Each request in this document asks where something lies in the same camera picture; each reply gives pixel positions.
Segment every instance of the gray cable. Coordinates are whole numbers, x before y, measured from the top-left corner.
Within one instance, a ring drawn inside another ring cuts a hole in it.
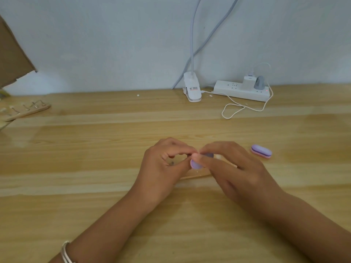
[[[223,21],[229,16],[229,14],[231,13],[231,11],[233,10],[234,6],[237,4],[238,0],[234,0],[234,3],[232,4],[232,6],[230,7],[230,9],[228,10],[228,12],[225,14],[225,16],[221,19],[221,21],[218,22],[217,26],[214,27],[214,29],[211,31],[211,33],[208,35],[207,39],[204,41],[203,44],[201,44],[201,46],[195,51],[195,53],[193,54],[193,56],[195,56],[199,51],[202,50],[202,48],[204,48],[204,46],[206,45],[206,43],[208,42],[208,40],[212,37],[212,35],[214,34],[214,32],[217,30],[217,28],[223,23]],[[188,59],[188,61],[185,64],[183,73],[180,75],[180,77],[177,79],[177,81],[173,84],[172,89],[174,89],[177,84],[179,83],[179,81],[182,79],[184,73],[187,71],[189,63],[191,61],[191,57]]]
[[[199,7],[201,0],[198,0],[198,3],[196,5],[194,15],[191,18],[191,23],[190,23],[190,56],[191,56],[191,75],[194,73],[194,48],[193,48],[193,33],[194,33],[194,20],[195,20],[195,14],[196,10]]]

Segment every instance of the purple nail buffer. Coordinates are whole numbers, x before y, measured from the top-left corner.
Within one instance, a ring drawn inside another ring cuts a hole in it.
[[[269,149],[259,145],[252,145],[251,152],[266,159],[269,159],[272,156],[272,152]]]
[[[204,155],[213,158],[213,153],[206,153]],[[196,163],[193,160],[190,161],[190,166],[193,169],[201,169],[202,168],[202,166],[200,164]]]

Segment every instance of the bracelet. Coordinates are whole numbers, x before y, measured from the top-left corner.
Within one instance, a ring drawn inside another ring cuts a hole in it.
[[[62,257],[64,263],[74,263],[74,262],[72,262],[72,260],[69,258],[69,256],[67,255],[67,252],[66,252],[66,246],[67,246],[68,244],[69,244],[69,241],[64,242],[64,244],[62,245],[60,254],[61,254],[61,257]]]

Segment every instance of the gray plug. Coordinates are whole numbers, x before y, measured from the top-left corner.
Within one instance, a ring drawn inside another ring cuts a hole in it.
[[[256,79],[256,83],[253,86],[253,88],[257,89],[257,90],[264,90],[265,89],[265,85],[264,85],[264,77],[263,76],[259,76]]]

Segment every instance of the power strip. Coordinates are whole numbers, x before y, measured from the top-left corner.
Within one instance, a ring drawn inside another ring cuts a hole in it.
[[[243,98],[253,101],[268,101],[270,97],[269,87],[264,90],[242,90],[242,83],[217,80],[212,93],[223,93],[231,97]]]

